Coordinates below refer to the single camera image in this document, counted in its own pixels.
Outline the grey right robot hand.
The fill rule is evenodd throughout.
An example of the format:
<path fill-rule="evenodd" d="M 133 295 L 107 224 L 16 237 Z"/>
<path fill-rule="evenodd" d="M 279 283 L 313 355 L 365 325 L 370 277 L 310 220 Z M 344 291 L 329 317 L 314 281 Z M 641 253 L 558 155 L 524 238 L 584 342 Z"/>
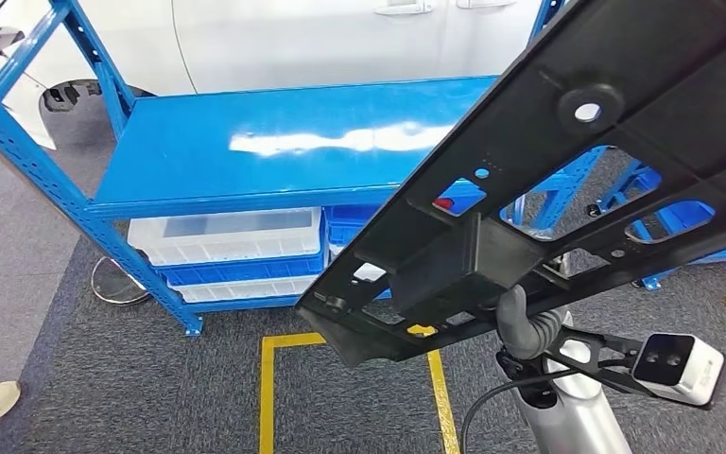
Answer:
<path fill-rule="evenodd" d="M 528 316 L 527 295 L 520 285 L 500 296 L 495 319 L 500 340 L 508 353 L 518 359 L 540 356 L 553 344 L 564 325 L 573 324 L 568 306 Z"/>

